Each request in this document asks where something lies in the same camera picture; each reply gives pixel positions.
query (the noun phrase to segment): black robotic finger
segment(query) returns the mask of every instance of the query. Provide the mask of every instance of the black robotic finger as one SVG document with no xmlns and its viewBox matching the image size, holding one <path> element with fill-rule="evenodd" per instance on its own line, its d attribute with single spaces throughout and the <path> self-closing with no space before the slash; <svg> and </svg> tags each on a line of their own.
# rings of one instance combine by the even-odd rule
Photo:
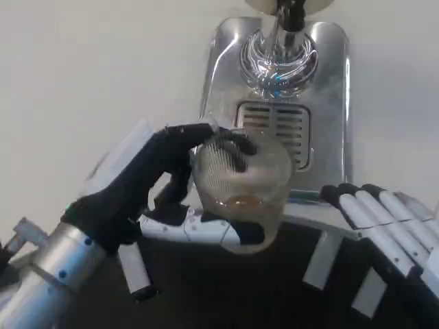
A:
<svg viewBox="0 0 439 329">
<path fill-rule="evenodd" d="M 235 134 L 230 130 L 225 130 L 222 132 L 219 138 L 232 142 L 234 145 L 236 145 L 240 152 L 247 156 L 253 156 L 258 151 L 257 146 L 252 143 L 252 141 L 246 135 Z"/>
<path fill-rule="evenodd" d="M 187 196 L 188 183 L 192 171 L 189 153 L 181 155 L 165 171 L 171 174 L 171 180 L 154 198 L 156 208 L 163 208 L 170 204 L 179 204 Z"/>
</svg>

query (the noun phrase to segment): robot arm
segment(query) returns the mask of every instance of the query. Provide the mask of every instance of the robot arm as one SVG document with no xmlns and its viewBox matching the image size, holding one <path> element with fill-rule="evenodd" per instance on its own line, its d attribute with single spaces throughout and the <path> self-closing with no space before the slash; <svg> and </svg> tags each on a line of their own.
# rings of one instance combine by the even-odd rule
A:
<svg viewBox="0 0 439 329">
<path fill-rule="evenodd" d="M 157 214 L 166 215 L 177 207 L 183 209 L 182 219 L 187 221 L 191 212 L 188 208 L 185 211 L 180 202 L 187 195 L 191 175 L 189 152 L 214 133 L 209 124 L 200 123 L 166 127 L 153 134 L 144 121 L 140 122 L 101 161 L 58 227 L 49 237 L 43 237 L 22 285 L 0 312 L 0 328 L 47 328 L 55 322 L 103 259 L 115 255 L 122 244 L 135 242 L 142 235 L 141 226 L 145 232 L 145 223 L 150 227 L 154 219 L 138 218 L 147 208 L 148 191 L 164 172 L 171 174 L 171 181 L 156 198 L 156 209 L 146 213 L 159 223 Z M 238 147 L 246 144 L 240 136 L 230 134 L 230 138 Z M 238 167 L 238 160 L 230 156 Z M 234 224 L 232 229 L 224 220 L 219 225 L 218 221 L 209 222 L 202 227 L 210 228 L 191 235 L 190 241 L 195 241 L 195 236 L 202 242 L 218 244 L 248 241 L 247 237 L 240 238 L 248 231 L 247 226 Z M 259 227 L 250 229 L 261 235 Z M 16 239 L 8 244 L 5 259 L 23 246 L 22 238 L 20 235 L 18 246 Z"/>
</svg>

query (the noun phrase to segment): transparent glass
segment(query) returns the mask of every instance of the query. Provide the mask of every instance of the transparent glass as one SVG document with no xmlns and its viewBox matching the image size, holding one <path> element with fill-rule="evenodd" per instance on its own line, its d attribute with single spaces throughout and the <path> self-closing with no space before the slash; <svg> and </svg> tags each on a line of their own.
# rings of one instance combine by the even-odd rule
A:
<svg viewBox="0 0 439 329">
<path fill-rule="evenodd" d="M 193 177 L 205 210 L 229 221 L 254 222 L 263 227 L 265 240 L 261 245 L 231 249 L 253 253 L 276 238 L 295 161 L 269 134 L 245 129 L 233 132 L 245 135 L 256 146 L 256 154 L 243 153 L 227 134 L 219 134 L 198 150 Z"/>
</svg>

